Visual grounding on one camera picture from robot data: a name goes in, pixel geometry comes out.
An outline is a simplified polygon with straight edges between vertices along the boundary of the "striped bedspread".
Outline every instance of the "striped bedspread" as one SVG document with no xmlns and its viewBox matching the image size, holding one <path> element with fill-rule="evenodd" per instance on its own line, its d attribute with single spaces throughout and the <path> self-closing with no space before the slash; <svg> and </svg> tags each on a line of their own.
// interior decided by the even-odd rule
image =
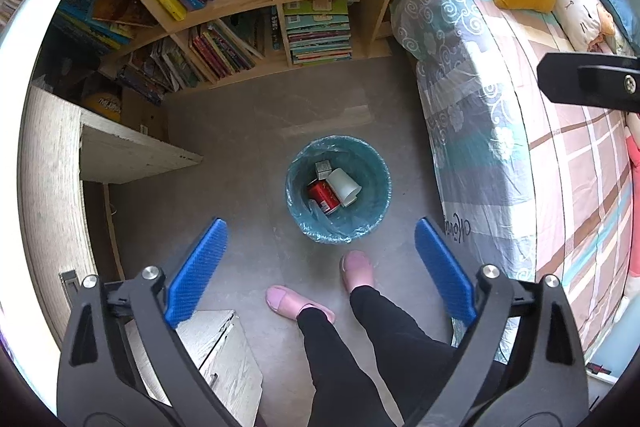
<svg viewBox="0 0 640 427">
<path fill-rule="evenodd" d="M 500 10 L 492 0 L 394 0 L 392 26 L 418 60 L 447 235 L 510 277 L 558 275 L 590 350 L 628 271 L 622 113 L 553 104 L 540 92 L 540 59 L 573 51 L 551 14 Z M 515 327 L 498 359 L 508 357 Z"/>
</svg>

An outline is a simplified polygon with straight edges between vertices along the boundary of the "gray floor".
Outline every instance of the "gray floor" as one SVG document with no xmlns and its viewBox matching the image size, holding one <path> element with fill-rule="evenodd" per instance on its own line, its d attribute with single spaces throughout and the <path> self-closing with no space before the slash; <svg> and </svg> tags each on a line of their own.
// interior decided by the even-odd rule
<svg viewBox="0 0 640 427">
<path fill-rule="evenodd" d="M 125 272 L 184 251 L 212 216 L 230 227 L 230 245 L 199 309 L 235 309 L 264 374 L 260 411 L 270 427 L 305 427 L 314 389 L 295 323 L 264 303 L 286 284 L 329 306 L 360 367 L 376 382 L 391 417 L 401 417 L 373 349 L 351 314 L 338 260 L 347 247 L 317 245 L 300 232 L 284 201 L 284 176 L 306 143 L 350 134 L 386 160 L 393 197 L 380 227 L 351 248 L 367 251 L 382 293 L 433 338 L 450 323 L 415 253 L 414 225 L 442 220 L 428 135 L 408 61 L 392 57 L 276 74 L 167 103 L 172 143 L 204 156 L 201 165 L 112 186 Z"/>
</svg>

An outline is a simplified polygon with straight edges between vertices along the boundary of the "light blue plastic bin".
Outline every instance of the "light blue plastic bin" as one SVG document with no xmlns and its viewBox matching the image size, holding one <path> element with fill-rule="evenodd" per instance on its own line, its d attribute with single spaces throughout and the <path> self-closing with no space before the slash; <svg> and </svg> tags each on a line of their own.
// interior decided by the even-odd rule
<svg viewBox="0 0 640 427">
<path fill-rule="evenodd" d="M 316 179 L 316 162 L 329 160 L 362 186 L 358 199 L 325 216 L 310 200 L 306 186 Z M 352 136 L 325 136 L 307 145 L 292 161 L 285 184 L 293 219 L 317 243 L 342 245 L 375 229 L 391 202 L 391 176 L 382 156 L 368 143 Z"/>
</svg>

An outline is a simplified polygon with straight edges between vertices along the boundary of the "pink slipper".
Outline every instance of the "pink slipper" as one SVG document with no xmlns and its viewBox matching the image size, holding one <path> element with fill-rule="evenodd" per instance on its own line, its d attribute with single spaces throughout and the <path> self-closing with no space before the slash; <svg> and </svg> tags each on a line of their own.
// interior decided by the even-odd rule
<svg viewBox="0 0 640 427">
<path fill-rule="evenodd" d="M 342 282 L 351 293 L 358 286 L 374 287 L 373 265 L 363 251 L 351 250 L 340 261 Z"/>
<path fill-rule="evenodd" d="M 266 301 L 269 308 L 278 315 L 282 315 L 293 321 L 298 318 L 302 310 L 306 308 L 318 308 L 324 312 L 331 324 L 335 322 L 335 314 L 329 308 L 313 302 L 284 286 L 275 285 L 267 288 Z"/>
</svg>

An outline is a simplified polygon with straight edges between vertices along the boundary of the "blue pillow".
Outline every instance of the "blue pillow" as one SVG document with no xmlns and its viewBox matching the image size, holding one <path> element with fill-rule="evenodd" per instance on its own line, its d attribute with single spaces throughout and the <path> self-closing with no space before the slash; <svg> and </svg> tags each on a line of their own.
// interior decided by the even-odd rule
<svg viewBox="0 0 640 427">
<path fill-rule="evenodd" d="M 636 15 L 628 0 L 600 0 L 612 15 L 620 31 L 631 47 L 640 55 L 640 18 Z"/>
</svg>

